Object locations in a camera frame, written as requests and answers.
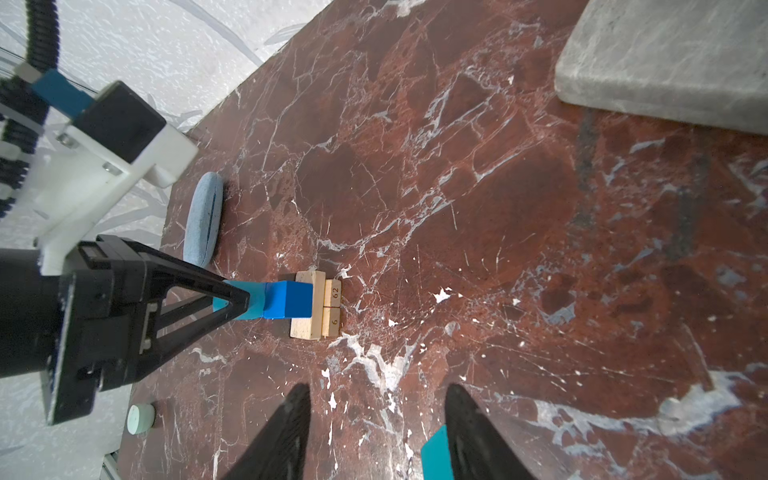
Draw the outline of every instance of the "marble table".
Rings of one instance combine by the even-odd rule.
[[[335,0],[190,136],[163,250],[343,279],[343,337],[235,322],[139,382],[126,479],[220,478],[297,382],[305,478],[421,478],[460,382],[539,478],[768,467],[768,138],[561,103],[585,0]]]

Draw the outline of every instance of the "black cylinder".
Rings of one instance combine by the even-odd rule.
[[[0,378],[43,370],[61,332],[58,276],[37,250],[0,249]]]

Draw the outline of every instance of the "red marble surface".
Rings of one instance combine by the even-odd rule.
[[[421,478],[460,382],[539,478],[763,478],[768,139],[562,104],[585,0],[402,5],[335,0],[211,112],[164,235],[218,171],[211,269],[343,279],[344,337],[202,339],[122,475],[220,478],[308,382],[305,478]]]

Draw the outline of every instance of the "marble countertop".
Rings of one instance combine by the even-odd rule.
[[[191,131],[163,250],[218,171],[211,269],[325,270],[344,334],[203,338],[124,478],[220,478],[297,382],[305,478],[421,478],[451,382],[539,478],[762,475],[768,138],[561,103],[585,3],[335,0]]]

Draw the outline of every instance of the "metal bolt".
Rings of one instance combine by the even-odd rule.
[[[58,143],[64,145],[66,148],[77,148],[80,146],[78,141],[70,137],[69,134],[60,134],[58,137],[56,137],[56,140],[58,140]]]
[[[119,174],[122,174],[123,171],[119,168],[115,167],[113,164],[109,162],[104,162],[104,165],[101,165],[101,168],[104,168],[109,173],[113,174],[115,177]]]

